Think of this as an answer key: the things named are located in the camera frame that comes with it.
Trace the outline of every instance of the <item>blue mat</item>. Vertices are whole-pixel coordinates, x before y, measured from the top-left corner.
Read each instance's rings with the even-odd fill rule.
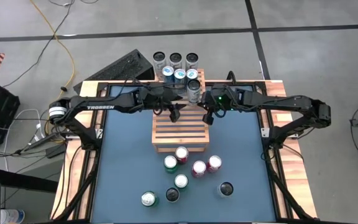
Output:
[[[115,86],[112,95],[118,94],[120,88]],[[125,87],[123,92],[131,90]],[[103,136],[93,223],[275,220],[266,166],[260,159],[262,143],[255,113],[228,111],[224,118],[215,118],[209,128],[207,151],[190,153],[188,163],[174,174],[166,173],[163,167],[163,158],[169,154],[157,153],[151,144],[152,111],[109,111]],[[194,179],[191,165],[212,155],[221,157],[221,169]],[[189,178],[188,188],[181,192],[177,203],[168,203],[165,192],[174,186],[177,174]],[[234,193],[221,198],[217,187],[225,181],[233,184]],[[156,207],[145,207],[140,202],[148,190],[160,198]]]

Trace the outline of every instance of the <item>black can lid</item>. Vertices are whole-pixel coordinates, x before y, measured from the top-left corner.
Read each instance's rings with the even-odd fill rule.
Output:
[[[181,55],[179,53],[172,53],[171,56],[169,56],[169,60],[171,60],[171,62],[180,62]]]
[[[187,87],[188,87],[190,90],[198,90],[198,89],[201,87],[201,83],[200,83],[200,81],[198,81],[198,80],[190,80],[190,81],[187,83]]]
[[[229,196],[231,194],[233,194],[233,185],[230,184],[229,182],[225,182],[223,184],[221,184],[220,190],[222,192],[222,194]]]
[[[198,61],[198,55],[196,55],[195,53],[190,53],[186,56],[186,60],[188,62],[197,62]]]
[[[154,60],[161,62],[162,60],[165,59],[165,54],[162,52],[156,52],[153,54],[153,58],[154,58]]]
[[[167,190],[167,193],[165,194],[165,196],[167,197],[167,200],[170,202],[174,202],[176,200],[178,200],[179,198],[179,191],[173,187],[171,187],[170,189]]]

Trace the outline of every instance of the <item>wooden tray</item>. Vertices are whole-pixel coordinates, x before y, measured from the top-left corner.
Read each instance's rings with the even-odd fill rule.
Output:
[[[198,69],[198,80],[201,83],[201,95],[205,92],[204,70]],[[199,106],[189,105],[187,95],[176,101],[188,104],[180,110],[180,118],[172,123],[169,111],[161,115],[153,114],[152,144],[157,152],[175,152],[179,146],[185,146],[190,152],[203,152],[209,144],[208,125],[202,119],[206,111]]]

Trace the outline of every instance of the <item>table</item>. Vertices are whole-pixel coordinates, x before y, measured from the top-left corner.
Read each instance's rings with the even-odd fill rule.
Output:
[[[230,80],[207,80],[206,83],[230,83]],[[98,87],[103,87],[102,83],[112,83],[113,85],[120,85],[123,81],[86,81],[83,82],[81,88],[81,96],[98,96],[99,90]],[[284,85],[282,81],[278,80],[239,80],[237,83],[253,83],[257,85],[265,86],[266,94],[268,95],[277,95],[277,96],[285,96]],[[265,127],[268,126],[268,113],[266,111],[261,112],[263,124]],[[290,121],[292,121],[291,113],[285,111],[271,111],[273,124],[276,126],[283,126]],[[84,111],[77,115],[76,119],[82,122],[85,126],[91,126],[91,123],[97,124],[96,128],[99,128],[99,124],[103,123],[103,113],[101,111],[92,112],[92,111]],[[298,145],[298,141],[294,139],[287,139],[285,141],[287,146],[290,146],[300,152],[300,148]],[[71,178],[70,178],[70,189],[67,190],[67,177],[69,166],[65,166],[65,169],[62,172],[65,173],[65,183],[63,183],[63,176],[61,175],[59,186],[57,190],[57,194],[55,197],[55,203],[53,205],[53,211],[57,208],[57,212],[55,217],[57,217],[64,209],[64,204],[66,202],[65,195],[68,194],[68,201],[76,194],[78,190],[78,186],[80,183],[81,176],[85,174],[82,172],[83,170],[90,171],[91,165],[93,164],[94,152],[88,152],[89,160],[88,162],[84,162],[84,158],[86,157],[85,151],[78,151],[75,158],[73,158],[75,150],[80,146],[79,140],[70,141],[67,147],[67,154],[65,158],[65,163],[70,164],[73,160],[72,168],[71,168]],[[296,201],[304,208],[304,210],[309,213],[311,216],[315,217],[316,212],[314,209],[313,199],[311,197],[311,192],[308,184],[308,179],[305,172],[305,167],[303,165],[303,161],[293,152],[286,150],[285,148],[280,150],[280,157],[283,167],[283,173],[285,175],[285,182],[291,194],[294,196]],[[277,169],[277,164],[280,161],[274,160],[273,164],[275,169]],[[63,188],[63,197],[61,199],[60,205],[58,206],[58,201],[60,199],[60,194]],[[282,197],[281,192],[276,187],[276,196],[278,199],[278,210],[280,212],[280,217],[287,217],[287,213],[285,211],[285,203]],[[71,214],[70,218],[86,218],[90,216],[90,210],[87,209],[87,205],[93,203],[94,192],[90,190],[88,187],[87,191],[84,193],[80,206],[77,208],[76,214]]]

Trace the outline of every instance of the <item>can top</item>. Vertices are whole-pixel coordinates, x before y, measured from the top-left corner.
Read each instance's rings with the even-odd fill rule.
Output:
[[[155,195],[153,192],[145,192],[142,195],[142,204],[144,206],[151,206],[155,202]]]
[[[165,193],[167,200],[170,202],[174,202],[179,199],[179,191],[176,188],[169,188]]]
[[[180,146],[176,149],[175,155],[177,156],[177,158],[183,159],[189,155],[189,151],[187,150],[186,147]]]
[[[187,183],[188,183],[188,179],[185,174],[179,174],[175,177],[175,185],[177,187],[186,187]]]
[[[233,194],[233,185],[229,182],[224,182],[219,186],[219,190],[222,192],[223,195],[229,196]]]
[[[198,61],[198,55],[196,53],[189,53],[186,56],[186,61],[188,62],[197,62]]]
[[[165,66],[162,69],[162,74],[165,76],[171,76],[171,75],[173,75],[173,71],[174,71],[174,69],[171,66]]]
[[[193,165],[193,169],[196,172],[204,172],[206,169],[205,163],[203,161],[196,161]]]
[[[184,69],[177,69],[174,74],[175,78],[182,79],[186,77],[186,72]]]
[[[200,81],[198,81],[198,80],[190,80],[190,81],[187,83],[187,87],[188,87],[190,90],[199,90],[199,88],[201,87],[201,83],[200,83]]]
[[[162,52],[156,52],[153,54],[153,58],[154,58],[154,60],[161,62],[162,60],[165,59],[165,54]]]
[[[209,164],[211,167],[220,167],[222,165],[222,159],[219,156],[211,156],[209,158]]]
[[[169,56],[169,60],[171,62],[180,62],[181,61],[181,55],[179,53],[172,53],[171,56]]]
[[[189,70],[187,70],[187,72],[186,72],[186,76],[187,76],[187,78],[189,78],[189,79],[195,79],[195,78],[197,78],[197,76],[198,76],[198,72],[197,72],[197,70],[195,70],[195,69],[189,69]]]
[[[177,159],[173,156],[167,156],[164,159],[164,165],[167,168],[174,168],[177,165]]]

